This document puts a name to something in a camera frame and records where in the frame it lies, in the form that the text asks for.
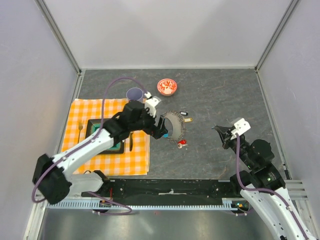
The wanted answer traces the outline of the yellow tagged key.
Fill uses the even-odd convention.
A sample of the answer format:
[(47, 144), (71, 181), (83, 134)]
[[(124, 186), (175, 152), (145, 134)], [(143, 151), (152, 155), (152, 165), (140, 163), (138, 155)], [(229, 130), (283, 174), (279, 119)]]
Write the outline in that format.
[(193, 121), (192, 118), (185, 118), (185, 119), (184, 119), (184, 122), (185, 122), (185, 123), (191, 123), (192, 121)]

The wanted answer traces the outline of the metal chain keyring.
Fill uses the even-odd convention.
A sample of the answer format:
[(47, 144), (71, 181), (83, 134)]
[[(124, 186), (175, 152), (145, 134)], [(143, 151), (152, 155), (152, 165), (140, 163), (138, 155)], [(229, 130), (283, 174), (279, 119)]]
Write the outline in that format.
[(186, 132), (183, 116), (174, 110), (168, 110), (163, 113), (163, 117), (165, 121), (169, 121), (172, 125), (172, 133), (168, 135), (167, 139), (176, 143), (181, 141)]

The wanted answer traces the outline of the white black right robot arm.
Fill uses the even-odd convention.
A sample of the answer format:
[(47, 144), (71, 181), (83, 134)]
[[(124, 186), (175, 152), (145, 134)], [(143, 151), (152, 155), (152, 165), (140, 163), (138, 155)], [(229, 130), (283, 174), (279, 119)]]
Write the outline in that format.
[(229, 191), (243, 197), (259, 215), (275, 240), (314, 240), (293, 205), (286, 183), (272, 164), (275, 157), (269, 142), (246, 141), (236, 127), (214, 126), (222, 147), (236, 154), (236, 173), (230, 177)]

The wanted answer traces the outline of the black tagged key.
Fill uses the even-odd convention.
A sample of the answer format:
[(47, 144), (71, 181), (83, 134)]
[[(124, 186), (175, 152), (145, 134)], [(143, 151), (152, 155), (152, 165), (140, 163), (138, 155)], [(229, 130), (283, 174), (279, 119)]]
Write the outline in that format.
[(180, 111), (179, 114), (182, 115), (182, 116), (188, 116), (189, 115), (188, 112), (186, 112), (186, 111)]

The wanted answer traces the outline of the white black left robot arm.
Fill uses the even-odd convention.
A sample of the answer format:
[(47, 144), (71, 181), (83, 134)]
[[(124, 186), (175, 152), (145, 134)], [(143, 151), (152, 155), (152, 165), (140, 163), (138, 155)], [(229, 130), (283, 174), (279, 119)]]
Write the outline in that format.
[(144, 131), (154, 139), (167, 134), (165, 118), (157, 118), (157, 106), (160, 100), (151, 97), (144, 103), (131, 100), (122, 111), (107, 120), (102, 120), (100, 127), (92, 135), (72, 148), (52, 157), (47, 154), (37, 159), (32, 181), (34, 188), (31, 200), (38, 203), (36, 191), (50, 204), (57, 204), (70, 193), (76, 183), (71, 180), (73, 172), (95, 157), (118, 143), (124, 141), (134, 131)]

